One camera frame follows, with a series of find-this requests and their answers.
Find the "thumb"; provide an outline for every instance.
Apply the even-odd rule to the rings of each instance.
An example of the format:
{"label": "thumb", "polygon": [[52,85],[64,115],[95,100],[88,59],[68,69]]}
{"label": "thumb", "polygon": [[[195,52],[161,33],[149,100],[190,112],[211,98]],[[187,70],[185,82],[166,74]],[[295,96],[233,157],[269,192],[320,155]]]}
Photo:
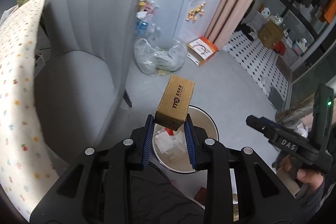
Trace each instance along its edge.
{"label": "thumb", "polygon": [[296,178],[303,183],[308,183],[311,191],[319,188],[324,180],[320,172],[311,169],[299,169]]}

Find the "black and white tile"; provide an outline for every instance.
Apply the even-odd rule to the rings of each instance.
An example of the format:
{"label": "black and white tile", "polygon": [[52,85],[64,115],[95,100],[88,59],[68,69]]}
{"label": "black and white tile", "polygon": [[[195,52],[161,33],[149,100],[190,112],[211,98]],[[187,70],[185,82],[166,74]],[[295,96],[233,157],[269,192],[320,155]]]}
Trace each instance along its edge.
{"label": "black and white tile", "polygon": [[262,77],[267,77],[277,89],[283,100],[286,100],[288,81],[276,66],[278,54],[263,46],[256,32],[251,32],[254,38],[251,42],[242,31],[232,34],[229,45],[229,53],[244,67],[255,80],[263,92],[268,91],[261,83]]}

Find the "black pants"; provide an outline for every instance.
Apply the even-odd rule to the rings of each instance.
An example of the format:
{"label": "black pants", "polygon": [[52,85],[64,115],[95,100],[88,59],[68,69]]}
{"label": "black pants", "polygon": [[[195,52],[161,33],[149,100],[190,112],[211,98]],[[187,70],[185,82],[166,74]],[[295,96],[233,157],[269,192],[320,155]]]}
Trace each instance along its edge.
{"label": "black pants", "polygon": [[154,164],[131,171],[134,224],[202,224],[204,210],[185,197]]}

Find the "finger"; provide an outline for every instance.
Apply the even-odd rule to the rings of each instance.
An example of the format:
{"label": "finger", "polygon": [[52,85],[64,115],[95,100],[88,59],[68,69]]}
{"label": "finger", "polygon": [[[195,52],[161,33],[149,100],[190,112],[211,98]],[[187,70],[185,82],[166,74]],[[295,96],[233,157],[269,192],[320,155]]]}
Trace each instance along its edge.
{"label": "finger", "polygon": [[319,188],[324,180],[320,172],[311,169],[299,169],[296,178],[303,183],[308,183],[313,191]]}
{"label": "finger", "polygon": [[280,163],[280,166],[286,171],[289,172],[290,170],[292,170],[293,165],[291,162],[291,158],[290,155],[287,155]]}

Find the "orange garment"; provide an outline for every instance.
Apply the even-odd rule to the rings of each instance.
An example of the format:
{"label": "orange garment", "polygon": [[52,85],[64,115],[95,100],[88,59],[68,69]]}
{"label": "orange garment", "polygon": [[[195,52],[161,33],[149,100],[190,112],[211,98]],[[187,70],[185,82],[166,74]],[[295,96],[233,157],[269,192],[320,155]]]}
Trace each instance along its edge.
{"label": "orange garment", "polygon": [[330,24],[334,19],[336,14],[336,0],[331,0],[328,7],[325,9],[324,13],[320,17],[320,21],[325,22],[328,21]]}

